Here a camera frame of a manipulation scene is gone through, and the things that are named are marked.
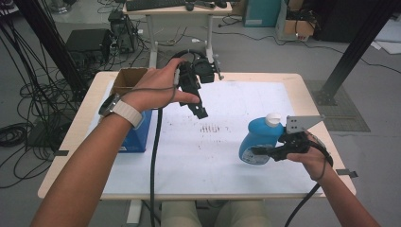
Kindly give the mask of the white table mat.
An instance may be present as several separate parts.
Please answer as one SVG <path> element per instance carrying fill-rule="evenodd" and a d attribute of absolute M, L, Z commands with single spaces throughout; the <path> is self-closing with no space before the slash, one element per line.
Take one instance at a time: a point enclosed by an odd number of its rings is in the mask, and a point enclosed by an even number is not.
<path fill-rule="evenodd" d="M 250 121 L 269 113 L 294 113 L 283 83 L 217 81 L 203 85 L 200 96 L 208 113 L 203 119 L 177 103 L 153 112 L 146 151 L 117 155 L 106 195 L 298 196 L 313 187 L 299 163 L 270 160 L 254 166 L 238 156 Z"/>

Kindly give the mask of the person's beige trousers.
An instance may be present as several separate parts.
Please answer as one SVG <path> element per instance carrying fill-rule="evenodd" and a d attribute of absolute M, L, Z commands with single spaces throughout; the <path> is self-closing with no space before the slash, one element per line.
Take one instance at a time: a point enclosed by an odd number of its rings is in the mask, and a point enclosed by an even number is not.
<path fill-rule="evenodd" d="M 193 201 L 164 201 L 161 227 L 202 227 Z M 214 227 L 272 227 L 263 201 L 228 201 Z"/>

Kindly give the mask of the person's right hand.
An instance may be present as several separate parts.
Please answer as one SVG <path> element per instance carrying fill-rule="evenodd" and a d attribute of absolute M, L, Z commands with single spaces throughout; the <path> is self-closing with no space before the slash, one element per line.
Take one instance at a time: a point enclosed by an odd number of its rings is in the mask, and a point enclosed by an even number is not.
<path fill-rule="evenodd" d="M 330 167 L 325 156 L 314 147 L 310 147 L 306 153 L 290 153 L 287 155 L 287 159 L 301 163 L 309 177 L 317 183 L 323 180 Z"/>

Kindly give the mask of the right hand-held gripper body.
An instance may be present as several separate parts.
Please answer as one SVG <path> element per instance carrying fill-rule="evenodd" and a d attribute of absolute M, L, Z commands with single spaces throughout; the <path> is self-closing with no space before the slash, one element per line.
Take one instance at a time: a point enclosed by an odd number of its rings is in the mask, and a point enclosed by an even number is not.
<path fill-rule="evenodd" d="M 289 153 L 307 153 L 310 147 L 325 153 L 325 146 L 310 141 L 306 131 L 325 119 L 324 115 L 288 116 L 285 132 L 279 137 L 281 147 L 272 148 L 270 157 L 274 161 L 282 161 Z"/>

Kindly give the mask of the blue detergent bottle white cap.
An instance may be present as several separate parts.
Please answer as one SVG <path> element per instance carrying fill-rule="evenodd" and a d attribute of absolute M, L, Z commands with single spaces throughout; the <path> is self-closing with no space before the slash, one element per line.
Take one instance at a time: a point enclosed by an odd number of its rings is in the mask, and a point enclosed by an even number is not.
<path fill-rule="evenodd" d="M 266 164 L 270 157 L 262 151 L 274 148 L 283 132 L 279 113 L 268 113 L 252 120 L 248 125 L 248 134 L 239 147 L 239 159 L 250 165 Z"/>

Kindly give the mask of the grey floor mat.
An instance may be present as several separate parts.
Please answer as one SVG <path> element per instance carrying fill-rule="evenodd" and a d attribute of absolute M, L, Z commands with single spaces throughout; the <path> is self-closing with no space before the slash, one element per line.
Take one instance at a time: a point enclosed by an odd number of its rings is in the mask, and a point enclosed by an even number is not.
<path fill-rule="evenodd" d="M 314 97 L 324 85 L 323 80 L 306 80 L 305 85 L 320 114 L 325 116 L 324 125 L 329 131 L 370 132 L 362 115 L 358 111 L 346 90 L 341 86 L 334 96 L 333 105 L 321 105 Z"/>

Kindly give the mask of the teal box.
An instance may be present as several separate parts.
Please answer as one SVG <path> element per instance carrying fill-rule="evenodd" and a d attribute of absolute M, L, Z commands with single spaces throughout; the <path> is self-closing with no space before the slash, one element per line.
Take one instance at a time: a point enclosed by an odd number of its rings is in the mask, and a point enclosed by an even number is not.
<path fill-rule="evenodd" d="M 245 27 L 274 27 L 280 12 L 281 0 L 246 0 Z"/>

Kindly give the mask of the person's left hand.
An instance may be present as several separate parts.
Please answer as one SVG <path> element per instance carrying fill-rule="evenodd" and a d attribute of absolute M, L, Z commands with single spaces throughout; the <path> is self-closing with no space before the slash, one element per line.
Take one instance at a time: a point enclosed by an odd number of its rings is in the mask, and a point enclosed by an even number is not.
<path fill-rule="evenodd" d="M 200 99 L 197 96 L 179 91 L 173 84 L 176 69 L 182 62 L 184 59 L 175 58 L 161 69 L 149 68 L 133 90 L 122 96 L 122 100 L 138 112 L 163 108 L 173 102 L 198 104 Z"/>

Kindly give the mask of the black computer tower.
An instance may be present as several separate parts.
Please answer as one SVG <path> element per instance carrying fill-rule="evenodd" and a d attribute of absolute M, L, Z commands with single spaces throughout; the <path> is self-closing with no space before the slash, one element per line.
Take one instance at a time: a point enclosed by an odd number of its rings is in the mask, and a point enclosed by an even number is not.
<path fill-rule="evenodd" d="M 128 15 L 122 10 L 114 10 L 109 14 L 111 32 L 121 53 L 133 53 L 136 49 L 133 26 Z"/>

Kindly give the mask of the black equipment box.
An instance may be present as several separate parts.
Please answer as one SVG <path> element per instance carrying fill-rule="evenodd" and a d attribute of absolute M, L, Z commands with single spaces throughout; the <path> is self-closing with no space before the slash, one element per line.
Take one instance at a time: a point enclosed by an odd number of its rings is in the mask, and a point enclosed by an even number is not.
<path fill-rule="evenodd" d="M 66 48 L 77 66 L 103 63 L 109 58 L 111 31 L 106 28 L 73 30 Z"/>

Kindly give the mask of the blue cardboard box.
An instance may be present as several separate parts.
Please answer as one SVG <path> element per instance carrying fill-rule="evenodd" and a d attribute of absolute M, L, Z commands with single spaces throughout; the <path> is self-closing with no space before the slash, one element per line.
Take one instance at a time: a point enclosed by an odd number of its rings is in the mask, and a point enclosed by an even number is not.
<path fill-rule="evenodd" d="M 147 68 L 123 68 L 120 69 L 114 80 L 111 95 L 124 95 L 130 91 L 142 76 L 148 71 Z M 143 112 L 143 120 L 137 128 L 132 128 L 125 137 L 120 152 L 138 153 L 145 152 L 148 140 L 149 124 L 152 117 L 152 110 Z"/>

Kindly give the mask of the white table leg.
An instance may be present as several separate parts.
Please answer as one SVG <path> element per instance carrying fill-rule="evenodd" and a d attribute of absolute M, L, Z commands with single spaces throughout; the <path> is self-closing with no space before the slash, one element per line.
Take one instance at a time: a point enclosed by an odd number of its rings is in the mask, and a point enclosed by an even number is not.
<path fill-rule="evenodd" d="M 126 224 L 128 227 L 138 226 L 142 213 L 142 202 L 140 200 L 131 200 L 129 203 Z"/>

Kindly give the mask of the black metal frame post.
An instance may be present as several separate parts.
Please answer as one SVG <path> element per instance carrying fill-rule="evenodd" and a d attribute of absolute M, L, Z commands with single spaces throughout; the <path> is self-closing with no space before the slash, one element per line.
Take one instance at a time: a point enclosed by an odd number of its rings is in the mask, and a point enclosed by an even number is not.
<path fill-rule="evenodd" d="M 88 86 L 69 56 L 59 32 L 55 29 L 54 24 L 50 21 L 38 0 L 13 1 L 44 45 L 53 62 L 58 66 L 73 94 L 83 98 L 86 95 Z"/>
<path fill-rule="evenodd" d="M 327 81 L 320 90 L 313 93 L 316 104 L 319 106 L 337 104 L 335 94 L 398 7 L 401 7 L 401 0 L 378 0 Z"/>

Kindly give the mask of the black keyboard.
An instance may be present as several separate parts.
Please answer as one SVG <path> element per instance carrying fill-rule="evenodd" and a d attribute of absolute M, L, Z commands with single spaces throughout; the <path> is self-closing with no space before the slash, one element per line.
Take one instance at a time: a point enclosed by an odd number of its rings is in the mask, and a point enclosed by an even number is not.
<path fill-rule="evenodd" d="M 130 0 L 125 4 L 127 11 L 163 9 L 184 5 L 185 0 Z"/>

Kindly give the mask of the white sheets on floor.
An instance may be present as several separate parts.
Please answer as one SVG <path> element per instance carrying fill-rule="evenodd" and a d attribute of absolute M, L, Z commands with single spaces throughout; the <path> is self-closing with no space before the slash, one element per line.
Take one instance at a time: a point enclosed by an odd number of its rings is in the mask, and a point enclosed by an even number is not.
<path fill-rule="evenodd" d="M 374 39 L 373 46 L 389 54 L 401 54 L 401 21 L 389 20 Z"/>

